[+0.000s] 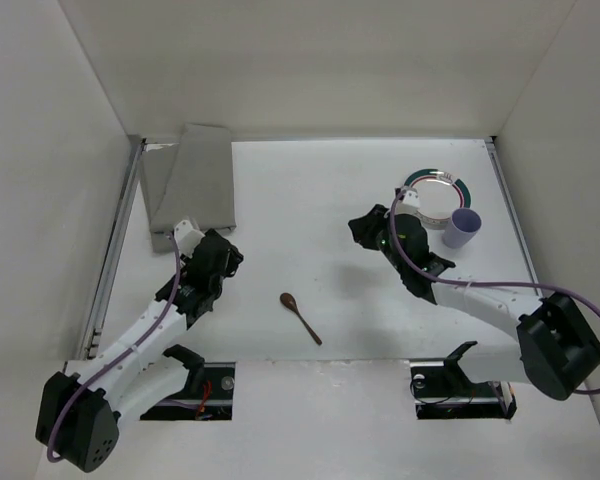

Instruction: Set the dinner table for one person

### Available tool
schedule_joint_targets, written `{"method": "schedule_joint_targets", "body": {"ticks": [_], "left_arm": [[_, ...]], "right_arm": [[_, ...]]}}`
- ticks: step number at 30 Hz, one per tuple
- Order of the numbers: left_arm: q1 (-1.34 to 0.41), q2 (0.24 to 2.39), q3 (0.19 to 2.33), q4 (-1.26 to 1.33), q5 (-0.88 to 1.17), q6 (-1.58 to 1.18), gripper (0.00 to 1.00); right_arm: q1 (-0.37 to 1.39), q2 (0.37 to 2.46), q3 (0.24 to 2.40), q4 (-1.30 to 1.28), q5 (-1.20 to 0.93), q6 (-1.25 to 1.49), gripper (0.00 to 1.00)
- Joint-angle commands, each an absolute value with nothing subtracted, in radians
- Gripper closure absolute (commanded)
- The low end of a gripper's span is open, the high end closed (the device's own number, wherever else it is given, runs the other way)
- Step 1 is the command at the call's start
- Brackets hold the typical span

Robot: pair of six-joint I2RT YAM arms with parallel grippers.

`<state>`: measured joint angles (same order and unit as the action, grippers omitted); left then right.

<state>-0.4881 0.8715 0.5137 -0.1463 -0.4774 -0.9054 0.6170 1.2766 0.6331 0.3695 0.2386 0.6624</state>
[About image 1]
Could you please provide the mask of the white plate green red rim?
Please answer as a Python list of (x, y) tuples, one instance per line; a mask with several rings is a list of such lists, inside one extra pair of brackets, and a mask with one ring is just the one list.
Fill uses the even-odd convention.
[(469, 208), (472, 196), (459, 177), (436, 168), (425, 168), (410, 174), (404, 186), (418, 197), (413, 214), (429, 229), (442, 230), (452, 213)]

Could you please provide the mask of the grey cloth placemat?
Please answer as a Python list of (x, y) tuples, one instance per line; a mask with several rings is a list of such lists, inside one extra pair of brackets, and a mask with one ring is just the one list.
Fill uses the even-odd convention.
[(154, 253), (172, 250), (164, 233), (183, 219), (201, 231), (236, 228), (232, 135), (227, 128), (186, 124), (178, 139), (145, 150), (139, 174)]

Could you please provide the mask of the lilac plastic cup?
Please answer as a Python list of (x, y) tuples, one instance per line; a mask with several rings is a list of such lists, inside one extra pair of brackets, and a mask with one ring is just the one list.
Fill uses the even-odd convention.
[(482, 227), (480, 215), (470, 208), (458, 208), (450, 216), (442, 234), (445, 246), (459, 249), (471, 241)]

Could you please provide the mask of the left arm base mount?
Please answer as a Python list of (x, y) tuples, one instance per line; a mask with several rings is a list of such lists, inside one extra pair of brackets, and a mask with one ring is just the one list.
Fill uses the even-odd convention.
[(141, 421), (230, 421), (233, 417), (235, 363), (206, 363), (185, 387), (140, 416)]

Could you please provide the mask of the brown wooden spoon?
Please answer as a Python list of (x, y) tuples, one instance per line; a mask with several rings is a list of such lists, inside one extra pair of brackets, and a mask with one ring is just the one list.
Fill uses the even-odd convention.
[(300, 320), (300, 322), (302, 323), (302, 325), (304, 326), (304, 328), (307, 330), (308, 334), (311, 336), (311, 338), (313, 339), (313, 341), (318, 345), (321, 346), (323, 344), (321, 338), (319, 337), (319, 335), (312, 329), (312, 327), (308, 324), (308, 322), (304, 319), (304, 317), (302, 316), (296, 299), (293, 295), (291, 295), (288, 292), (283, 292), (280, 297), (280, 302), (281, 304), (288, 309), (289, 311), (293, 312), (298, 319)]

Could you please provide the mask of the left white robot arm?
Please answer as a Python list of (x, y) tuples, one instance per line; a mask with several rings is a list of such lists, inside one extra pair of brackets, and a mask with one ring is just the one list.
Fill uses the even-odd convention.
[(208, 401), (223, 390), (220, 378), (206, 374), (204, 358), (178, 341), (212, 311), (243, 256), (217, 231), (201, 232), (188, 221), (167, 239), (175, 274), (146, 310), (104, 352), (44, 384), (35, 438), (48, 462), (90, 473), (111, 455), (128, 423), (154, 408), (206, 418)]

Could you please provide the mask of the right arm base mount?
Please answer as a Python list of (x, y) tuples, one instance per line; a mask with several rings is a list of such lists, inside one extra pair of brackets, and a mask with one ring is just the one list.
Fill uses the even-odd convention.
[(509, 421), (517, 412), (516, 398), (508, 383), (474, 383), (456, 360), (417, 360), (409, 366), (409, 389), (418, 420)]

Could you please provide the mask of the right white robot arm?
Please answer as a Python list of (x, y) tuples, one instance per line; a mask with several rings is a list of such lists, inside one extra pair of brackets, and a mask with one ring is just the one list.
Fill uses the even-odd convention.
[(418, 218), (381, 204), (348, 227), (356, 244), (386, 258), (412, 296), (480, 320), (513, 340), (500, 349), (463, 341), (439, 362), (449, 372), (449, 385), (520, 382), (564, 401), (600, 366), (600, 341), (575, 294), (553, 287), (542, 297), (525, 282), (475, 281), (430, 250)]

